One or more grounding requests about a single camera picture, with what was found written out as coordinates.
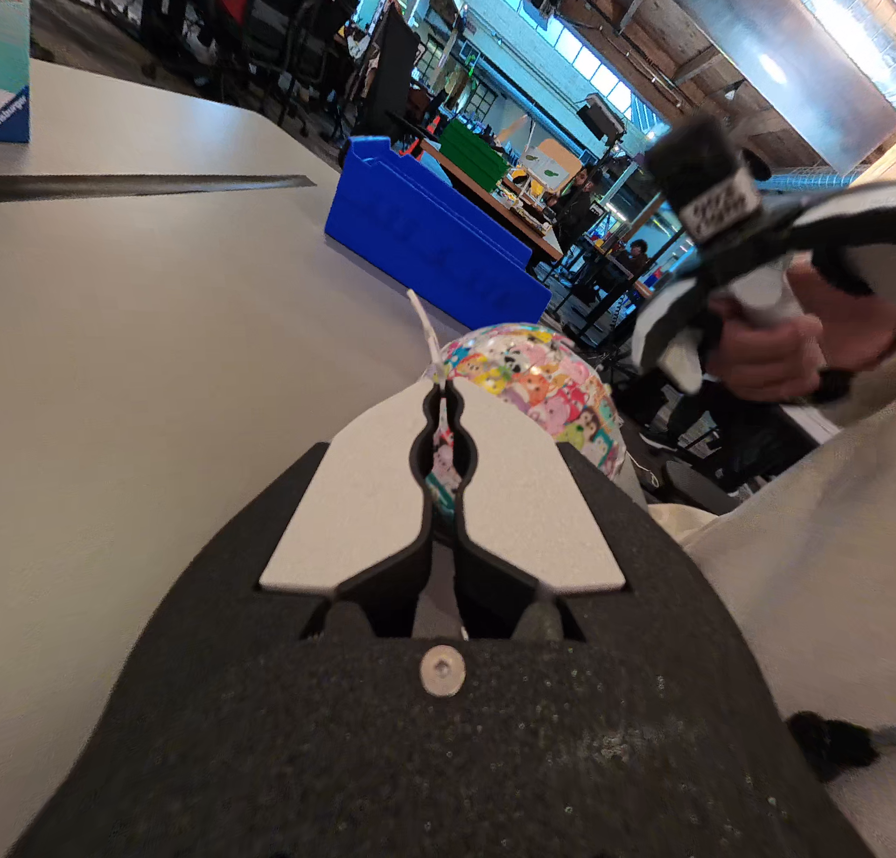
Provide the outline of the blue plastic bin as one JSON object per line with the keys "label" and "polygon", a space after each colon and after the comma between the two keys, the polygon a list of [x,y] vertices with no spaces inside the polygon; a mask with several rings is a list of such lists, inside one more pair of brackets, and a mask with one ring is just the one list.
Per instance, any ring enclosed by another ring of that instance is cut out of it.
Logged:
{"label": "blue plastic bin", "polygon": [[467,329],[537,324],[532,249],[387,137],[350,141],[324,233]]}

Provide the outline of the cardboard box figure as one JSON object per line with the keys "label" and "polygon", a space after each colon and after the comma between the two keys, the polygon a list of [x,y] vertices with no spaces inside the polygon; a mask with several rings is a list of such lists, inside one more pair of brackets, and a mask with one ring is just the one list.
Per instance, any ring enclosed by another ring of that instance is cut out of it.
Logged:
{"label": "cardboard box figure", "polygon": [[581,160],[553,138],[527,147],[521,153],[519,164],[532,181],[541,184],[544,191],[552,195],[563,192],[583,168]]}

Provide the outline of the colourful puzzle ball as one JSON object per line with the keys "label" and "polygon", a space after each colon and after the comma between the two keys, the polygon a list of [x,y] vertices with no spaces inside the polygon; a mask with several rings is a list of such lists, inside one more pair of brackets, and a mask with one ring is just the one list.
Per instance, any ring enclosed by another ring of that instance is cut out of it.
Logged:
{"label": "colourful puzzle ball", "polygon": [[564,335],[531,323],[478,328],[440,350],[424,376],[465,380],[513,407],[555,442],[622,482],[627,449],[611,388]]}

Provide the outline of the person's right hand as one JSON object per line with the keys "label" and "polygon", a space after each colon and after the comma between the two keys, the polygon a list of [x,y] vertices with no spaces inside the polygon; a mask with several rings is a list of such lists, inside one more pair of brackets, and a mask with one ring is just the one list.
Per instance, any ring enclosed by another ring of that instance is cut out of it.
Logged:
{"label": "person's right hand", "polygon": [[872,370],[893,349],[893,303],[837,290],[807,258],[791,263],[788,281],[805,313],[771,328],[752,326],[731,298],[711,302],[722,330],[706,370],[737,398],[765,403],[805,398],[819,387],[823,368]]}

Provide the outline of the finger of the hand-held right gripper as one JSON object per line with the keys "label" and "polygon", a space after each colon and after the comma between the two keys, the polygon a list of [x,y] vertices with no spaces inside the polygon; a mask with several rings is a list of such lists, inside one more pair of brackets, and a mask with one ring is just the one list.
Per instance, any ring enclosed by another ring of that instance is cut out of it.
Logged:
{"label": "finger of the hand-held right gripper", "polygon": [[678,279],[660,290],[644,304],[635,322],[631,357],[638,371],[661,371],[661,355],[669,342],[683,329],[703,334],[702,318],[703,284],[697,277]]}
{"label": "finger of the hand-held right gripper", "polygon": [[683,394],[696,395],[700,391],[703,381],[700,359],[702,338],[699,329],[683,329],[661,355],[661,371]]}

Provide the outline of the puzzle ball box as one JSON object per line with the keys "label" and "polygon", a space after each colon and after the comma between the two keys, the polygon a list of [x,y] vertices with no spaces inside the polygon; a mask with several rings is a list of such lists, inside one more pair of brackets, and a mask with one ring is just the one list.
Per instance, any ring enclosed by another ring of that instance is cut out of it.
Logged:
{"label": "puzzle ball box", "polygon": [[1,0],[1,142],[30,139],[30,0]]}

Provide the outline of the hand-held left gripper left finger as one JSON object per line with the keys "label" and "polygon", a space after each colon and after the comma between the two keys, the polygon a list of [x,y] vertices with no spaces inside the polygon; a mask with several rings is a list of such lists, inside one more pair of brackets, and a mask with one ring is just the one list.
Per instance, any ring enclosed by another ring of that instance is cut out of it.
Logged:
{"label": "hand-held left gripper left finger", "polygon": [[434,384],[366,410],[324,446],[260,589],[358,605],[380,636],[409,636],[432,569],[426,477]]}

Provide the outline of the silver ventilation duct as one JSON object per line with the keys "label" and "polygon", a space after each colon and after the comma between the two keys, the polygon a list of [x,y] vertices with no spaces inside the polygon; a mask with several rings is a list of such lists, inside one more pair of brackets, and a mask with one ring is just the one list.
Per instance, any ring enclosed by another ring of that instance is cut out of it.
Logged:
{"label": "silver ventilation duct", "polygon": [[801,0],[672,0],[840,174],[894,135],[894,105]]}
{"label": "silver ventilation duct", "polygon": [[895,0],[799,0],[895,104]]}

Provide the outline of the black monitor back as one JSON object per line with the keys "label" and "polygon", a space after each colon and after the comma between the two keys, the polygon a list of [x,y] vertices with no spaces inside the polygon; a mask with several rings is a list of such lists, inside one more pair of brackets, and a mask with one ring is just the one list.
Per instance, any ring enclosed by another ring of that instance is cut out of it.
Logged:
{"label": "black monitor back", "polygon": [[399,123],[406,117],[420,38],[393,6],[385,13],[378,34],[372,84],[360,101],[351,136],[385,136],[395,142],[401,134]]}

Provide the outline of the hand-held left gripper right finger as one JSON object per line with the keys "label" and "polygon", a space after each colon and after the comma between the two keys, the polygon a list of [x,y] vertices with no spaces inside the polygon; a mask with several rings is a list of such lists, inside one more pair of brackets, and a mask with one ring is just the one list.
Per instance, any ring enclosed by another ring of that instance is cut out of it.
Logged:
{"label": "hand-held left gripper right finger", "polygon": [[624,574],[558,444],[518,409],[466,379],[446,384],[454,432],[455,585],[511,633],[539,601],[616,593]]}

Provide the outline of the green plastic bin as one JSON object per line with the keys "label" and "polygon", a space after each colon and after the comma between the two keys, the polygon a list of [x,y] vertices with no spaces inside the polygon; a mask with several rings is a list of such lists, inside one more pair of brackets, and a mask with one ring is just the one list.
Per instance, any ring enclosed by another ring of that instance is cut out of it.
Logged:
{"label": "green plastic bin", "polygon": [[504,155],[495,151],[481,136],[454,118],[442,132],[439,152],[490,193],[495,191],[510,165]]}

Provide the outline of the pale puzzle piece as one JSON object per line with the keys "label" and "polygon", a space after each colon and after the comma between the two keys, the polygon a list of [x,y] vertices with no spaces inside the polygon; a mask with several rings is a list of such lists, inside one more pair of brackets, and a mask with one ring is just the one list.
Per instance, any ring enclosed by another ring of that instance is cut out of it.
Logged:
{"label": "pale puzzle piece", "polygon": [[420,321],[420,325],[423,330],[423,336],[427,344],[431,371],[428,375],[431,376],[435,385],[441,391],[444,391],[444,387],[447,382],[447,372],[446,362],[442,356],[442,349],[439,343],[439,339],[431,323],[431,319],[427,313],[427,310],[422,304],[417,293],[413,289],[409,288],[406,294],[415,314]]}

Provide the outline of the black studio light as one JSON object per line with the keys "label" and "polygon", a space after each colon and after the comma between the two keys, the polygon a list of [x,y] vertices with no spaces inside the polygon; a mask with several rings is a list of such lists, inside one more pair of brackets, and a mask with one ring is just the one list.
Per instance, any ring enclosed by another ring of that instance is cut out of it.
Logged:
{"label": "black studio light", "polygon": [[605,140],[608,146],[620,142],[625,135],[623,118],[598,93],[591,93],[585,98],[577,115],[592,135],[598,140]]}

